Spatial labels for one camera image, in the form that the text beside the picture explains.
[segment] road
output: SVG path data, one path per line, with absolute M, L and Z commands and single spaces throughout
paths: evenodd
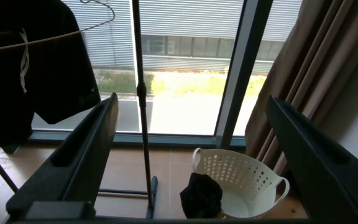
M 242 104 L 234 135 L 243 136 L 256 98 Z M 147 101 L 147 124 L 150 133 L 205 134 L 214 133 L 221 97 L 218 96 L 156 96 Z M 138 105 L 135 99 L 119 99 L 120 118 L 117 131 L 140 132 Z M 90 110 L 78 113 L 57 124 L 47 124 L 37 114 L 34 129 L 74 129 Z

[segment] drying rack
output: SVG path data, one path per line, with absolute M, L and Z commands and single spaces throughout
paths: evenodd
M 96 122 L 98 123 L 98 125 L 96 125 L 96 127 L 93 127 L 91 130 L 91 133 L 88 135 L 91 135 L 91 137 L 87 137 L 87 140 L 85 141 L 85 144 L 87 144 L 87 147 L 84 147 L 84 149 L 82 149 L 83 151 L 78 151 L 77 154 L 75 155 L 75 157 L 82 157 L 81 160 L 79 161 L 79 163 L 77 165 L 72 165 L 72 167 L 70 167 L 71 170 L 74 170 L 74 175 L 73 177 L 71 177 L 70 179 L 70 184 L 69 186 L 66 186 L 64 189 L 64 196 L 62 199 L 58 199 L 58 197 L 56 195 L 60 194 L 63 192 L 63 188 L 60 189 L 60 192 L 54 192 L 52 195 L 50 195 L 50 198 L 54 198 L 49 200 L 49 202 L 39 202 L 38 200 L 29 200 L 28 198 L 25 198 L 26 193 L 29 192 L 29 190 L 31 190 L 32 194 L 37 195 L 37 191 L 35 190 L 36 193 L 34 193 L 34 189 L 39 189 L 42 188 L 40 186 L 42 186 L 42 183 L 38 182 L 37 180 L 39 180 L 40 175 L 39 175 L 39 170 L 45 172 L 45 170 L 49 171 L 48 169 L 54 169 L 56 167 L 47 167 L 48 162 L 53 164 L 53 155 L 55 155 L 55 157 L 57 157 L 57 154 L 59 153 L 53 153 L 48 159 L 47 161 L 44 162 L 44 164 L 41 165 L 41 167 L 35 172 L 35 174 L 33 174 L 30 179 L 25 183 L 25 185 L 23 185 L 20 189 L 18 189 L 16 187 L 16 185 L 14 184 L 14 182 L 12 181 L 12 179 L 8 176 L 8 174 L 5 172 L 5 170 L 1 167 L 0 165 L 0 175 L 2 176 L 2 178 L 6 181 L 6 183 L 8 184 L 8 186 L 10 186 L 10 188 L 13 190 L 13 192 L 15 193 L 14 196 L 8 201 L 7 203 L 7 210 L 9 211 L 9 207 L 20 207 L 20 204 L 23 204 L 23 200 L 29 200 L 32 203 L 32 206 L 30 207 L 29 211 L 27 212 L 26 217 L 32 215 L 32 212 L 34 212 L 34 209 L 36 209 L 36 211 L 34 212 L 35 216 L 39 216 L 38 218 L 45 218 L 45 217 L 52 217 L 52 218 L 61 218 L 61 217 L 56 217 L 56 213 L 58 212 L 58 209 L 60 208 L 60 206 L 64 205 L 65 208 L 71 206 L 72 210 L 70 210 L 71 212 L 73 210 L 75 210 L 76 212 L 72 213 L 72 218 L 81 218 L 83 216 L 91 216 L 94 217 L 95 215 L 95 211 L 93 207 L 88 206 L 89 202 L 91 202 L 91 204 L 94 203 L 94 201 L 96 200 L 96 196 L 95 194 L 97 194 L 97 192 L 99 193 L 109 193 L 109 194 L 129 194 L 129 195 L 147 195 L 147 200 L 148 200 L 148 205 L 147 205 L 147 213 L 146 213 L 146 218 L 151 219 L 154 216 L 154 208 L 155 208 L 155 198 L 156 198 L 156 194 L 157 194 L 157 186 L 158 186 L 158 179 L 156 176 L 153 176 L 151 178 L 151 174 L 150 174 L 150 157 L 149 157 L 149 140 L 148 140 L 148 130 L 147 130 L 147 115 L 146 115 L 146 85 L 144 83 L 144 76 L 143 76 L 143 66 L 142 66 L 142 46 L 141 46 L 141 36 L 140 36 L 140 13 L 139 13 L 139 2 L 137 0 L 132 0 L 132 4 L 131 4 L 131 13 L 132 13 L 132 22 L 133 22 L 133 29 L 134 29 L 134 45 L 135 45 L 135 52 L 134 52 L 134 57 L 137 63 L 135 63 L 135 72 L 137 74 L 137 78 L 138 78 L 138 84 L 137 84 L 137 96 L 139 97 L 139 108 L 140 108 L 140 118 L 141 118 L 141 126 L 142 126 L 142 139 L 143 139 L 143 150 L 144 150 L 144 161 L 145 161 L 145 173 L 146 173 L 146 183 L 147 183 L 147 191 L 134 191 L 134 190 L 114 190 L 114 189 L 99 189 L 99 185 L 100 185 L 100 181 L 101 181 L 101 177 L 98 177 L 100 179 L 99 184 L 96 186 L 95 184 L 83 184 L 81 186 L 81 189 L 75 189 L 75 186 L 73 183 L 75 182 L 79 182 L 82 178 L 82 180 L 85 177 L 90 177 L 91 173 L 103 173 L 104 171 L 104 167 L 106 165 L 107 162 L 107 158 L 106 156 L 108 156 L 108 152 L 106 154 L 106 151 L 108 149 L 110 149 L 110 147 L 107 147 L 107 149 L 103 149 L 101 151 L 102 152 L 90 152 L 90 144 L 89 139 L 93 140 L 93 142 L 99 141 L 102 142 L 100 139 L 102 139 L 104 142 L 106 142 L 106 138 L 104 137 L 99 137 L 99 139 L 95 140 L 95 133 L 100 133 L 100 130 L 104 130 L 102 126 L 105 125 L 114 125 L 114 127 L 116 127 L 117 125 L 117 114 L 118 114 L 118 98 L 116 96 L 115 93 L 112 94 L 111 98 L 100 103 L 99 105 L 95 106 L 95 108 L 92 110 L 92 112 L 85 118 L 86 121 L 81 122 L 81 124 L 76 128 L 76 129 L 82 129 L 80 131 L 74 130 L 73 133 L 71 135 L 76 136 L 76 138 L 78 136 L 81 136 L 81 134 L 84 134 L 84 127 L 91 127 L 89 126 L 89 123 L 91 122 Z M 110 136 L 112 136 L 112 138 L 115 135 L 115 128 L 113 133 L 109 133 Z M 72 136 L 68 142 L 73 142 L 74 136 Z M 66 150 L 67 151 L 67 147 L 69 144 L 71 143 L 63 143 L 61 146 L 63 146 L 62 150 L 60 150 L 60 152 Z M 83 155 L 85 154 L 91 154 L 92 156 L 94 156 L 91 159 L 88 158 L 84 158 Z M 92 170 L 84 170 L 84 165 L 93 161 L 93 163 L 96 160 L 100 160 L 102 161 L 101 164 L 103 165 L 103 167 L 101 167 L 102 165 L 98 165 L 98 167 L 92 167 Z M 89 191 L 89 193 L 87 192 L 84 196 L 84 194 L 79 194 L 79 191 L 81 192 L 85 192 L 84 189 L 91 189 Z M 87 202 L 79 202 L 79 199 L 84 199 L 86 197 L 89 198 L 94 198 L 94 200 L 87 200 Z M 73 202 L 73 205 L 68 205 L 67 203 L 62 203 L 62 202 Z M 17 217 L 23 217 L 23 213 L 20 215 L 12 215 L 11 217 L 8 218 L 6 220 L 7 223 L 9 222 L 15 222 L 15 221 L 19 221 L 17 219 Z M 124 217 L 96 217 L 96 218 L 101 218 L 101 219 L 111 219 L 111 218 L 124 218 Z

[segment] wooden floor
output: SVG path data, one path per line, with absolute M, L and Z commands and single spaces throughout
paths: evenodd
M 13 155 L 0 149 L 0 164 L 20 187 L 51 155 L 54 147 L 21 147 Z M 150 152 L 150 169 L 158 178 L 154 218 L 185 218 L 179 193 L 187 186 L 192 172 L 191 151 L 159 149 Z M 143 152 L 141 149 L 112 149 L 104 171 L 101 188 L 146 190 Z M 0 223 L 7 215 L 5 203 L 13 192 L 0 177 Z M 97 215 L 145 217 L 147 199 L 122 195 L 99 195 Z M 264 218 L 306 218 L 301 203 L 287 197 Z

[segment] curtain fold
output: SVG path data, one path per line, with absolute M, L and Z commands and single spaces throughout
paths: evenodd
M 265 115 L 270 95 L 319 124 L 358 65 L 358 0 L 304 0 L 246 127 L 246 154 L 281 174 L 287 164 Z

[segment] basket handle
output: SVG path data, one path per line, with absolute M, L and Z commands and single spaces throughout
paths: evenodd
M 289 191 L 290 191 L 290 182 L 289 182 L 286 178 L 281 177 L 281 181 L 283 181 L 283 180 L 284 180 L 284 182 L 285 182 L 285 190 L 284 190 L 284 193 L 281 195 L 281 197 L 280 197 L 277 201 L 274 202 L 273 207 L 276 206 L 276 204 L 280 203 L 280 202 L 287 196 L 287 194 L 288 194 Z
M 196 148 L 196 150 L 194 150 L 193 152 L 193 172 L 196 172 L 196 156 L 197 156 L 197 152 L 202 149 L 202 148 Z

